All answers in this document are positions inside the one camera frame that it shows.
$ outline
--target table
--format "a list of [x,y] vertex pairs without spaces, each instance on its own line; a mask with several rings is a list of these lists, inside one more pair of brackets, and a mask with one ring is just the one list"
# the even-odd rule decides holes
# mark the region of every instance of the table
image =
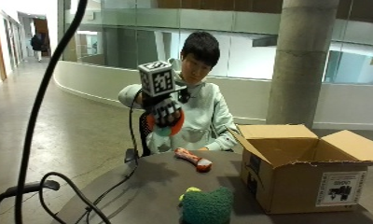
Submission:
[[[195,151],[195,154],[213,162],[209,173],[201,174],[195,166],[175,158],[174,153],[163,153],[139,160],[139,168],[131,179],[123,183],[99,203],[99,208],[116,224],[179,223],[179,196],[187,188],[204,191],[224,186],[233,191],[233,212],[231,223],[312,223],[312,224],[372,224],[373,215],[361,206],[354,212],[312,213],[292,215],[265,215],[245,184],[239,177],[241,155],[223,151]],[[86,197],[94,201],[132,170],[132,165],[122,165],[107,172],[84,188]],[[86,205],[75,196],[63,207],[59,217],[66,223],[75,223],[84,213]],[[90,223],[103,223],[92,213]]]

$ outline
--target black cable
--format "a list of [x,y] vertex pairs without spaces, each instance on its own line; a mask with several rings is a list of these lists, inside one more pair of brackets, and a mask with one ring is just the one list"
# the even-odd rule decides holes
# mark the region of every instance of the black cable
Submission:
[[27,127],[27,134],[26,134],[26,142],[25,142],[25,151],[23,151],[23,159],[22,159],[22,166],[21,166],[21,173],[19,173],[19,179],[18,179],[18,192],[15,196],[15,213],[14,213],[14,219],[17,224],[23,223],[23,190],[26,187],[26,178],[27,178],[27,170],[29,170],[29,156],[30,156],[30,146],[31,146],[31,141],[33,141],[33,136],[34,136],[34,128],[37,124],[37,119],[38,119],[38,114],[39,114],[39,109],[41,105],[45,99],[45,95],[47,92],[47,86],[49,82],[51,80],[53,72],[57,66],[57,63],[60,60],[62,54],[64,52],[66,46],[68,41],[71,40],[78,27],[82,23],[83,17],[84,17],[84,11],[86,11],[86,6],[87,6],[87,0],[80,0],[79,5],[78,5],[78,11],[75,14],[74,21],[66,31],[64,37],[62,38],[62,41],[58,45],[57,50],[54,51],[49,66],[47,66],[47,71],[43,76],[41,88],[38,90],[38,95],[34,103],[34,107],[31,110],[30,114],[30,119],[29,119],[29,127]]
[[[51,175],[57,175],[59,176],[66,182],[67,184],[72,187],[72,189],[75,190],[75,193],[78,194],[78,196],[80,197],[80,199],[84,201],[84,203],[88,205],[88,208],[91,208],[100,216],[100,218],[103,219],[103,222],[106,224],[111,224],[111,221],[108,219],[108,217],[103,214],[102,210],[96,207],[96,205],[86,198],[84,194],[82,193],[82,191],[78,189],[76,185],[74,184],[72,180],[66,177],[63,174],[57,173],[57,172],[50,172],[49,174],[45,175],[45,177],[42,178],[42,182],[41,182],[41,186],[43,186],[47,178]],[[42,206],[45,207],[45,209],[47,210],[49,214],[62,223],[66,224],[64,221],[62,221],[62,219],[50,211],[47,204],[45,202],[45,198],[43,198],[43,188],[41,188],[39,190],[39,200],[42,203]]]
[[138,91],[136,95],[135,95],[135,99],[132,102],[132,105],[130,106],[130,111],[128,111],[128,129],[130,129],[130,133],[132,135],[132,140],[134,140],[134,147],[135,147],[135,159],[136,159],[136,165],[139,165],[139,151],[138,151],[138,143],[136,143],[136,136],[135,136],[135,131],[134,131],[134,107],[135,107],[135,102],[138,101],[138,97],[142,93],[142,89]]
[[[135,102],[138,101],[138,97],[139,97],[140,93],[142,93],[142,90],[139,90],[136,95],[135,95],[135,99],[134,99],[132,105],[130,106],[130,111],[128,111],[128,128],[130,128],[130,133],[131,133],[131,136],[132,136],[134,147],[135,147],[136,167],[135,167],[134,171],[124,177],[122,182],[118,183],[108,191],[106,191],[100,195],[100,197],[94,202],[95,205],[98,205],[99,202],[102,201],[102,199],[104,198],[104,196],[132,177],[132,175],[136,172],[136,169],[139,167],[139,161],[138,161],[138,159],[139,159],[139,151],[138,151],[138,142],[136,142],[136,136],[135,136],[135,130],[134,130],[134,117],[132,117],[132,113],[134,113],[134,108],[135,108]],[[88,221],[90,220],[90,218],[88,218],[90,217],[90,213],[91,213],[91,208],[87,207],[84,214],[79,217],[79,219],[78,219],[78,221],[75,223],[78,224],[83,220],[84,216],[87,215],[86,222],[88,224],[90,223],[90,221]]]

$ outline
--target fiducial marker cube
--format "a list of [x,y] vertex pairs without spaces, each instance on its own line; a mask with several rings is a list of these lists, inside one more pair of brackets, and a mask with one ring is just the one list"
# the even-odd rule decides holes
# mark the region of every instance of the fiducial marker cube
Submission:
[[158,61],[139,65],[143,91],[156,97],[178,90],[172,65]]

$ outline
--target young man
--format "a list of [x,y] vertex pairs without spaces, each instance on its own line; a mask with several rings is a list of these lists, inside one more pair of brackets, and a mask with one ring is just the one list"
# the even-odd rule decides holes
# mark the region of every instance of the young man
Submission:
[[[174,151],[178,147],[188,150],[227,150],[236,146],[236,140],[227,128],[236,130],[233,115],[229,112],[220,88],[205,82],[220,58],[219,42],[207,32],[192,33],[180,53],[182,71],[175,80],[187,84],[191,99],[179,103],[186,120],[178,134],[163,137],[152,132],[147,145],[154,154]],[[127,86],[120,92],[120,101],[131,106],[140,90],[140,84]],[[142,94],[136,103],[142,105]]]

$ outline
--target cardboard box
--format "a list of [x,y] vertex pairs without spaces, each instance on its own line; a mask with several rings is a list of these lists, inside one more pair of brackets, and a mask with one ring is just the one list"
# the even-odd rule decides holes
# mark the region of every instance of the cardboard box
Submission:
[[268,214],[357,207],[373,141],[350,131],[323,139],[304,125],[240,125],[241,178]]

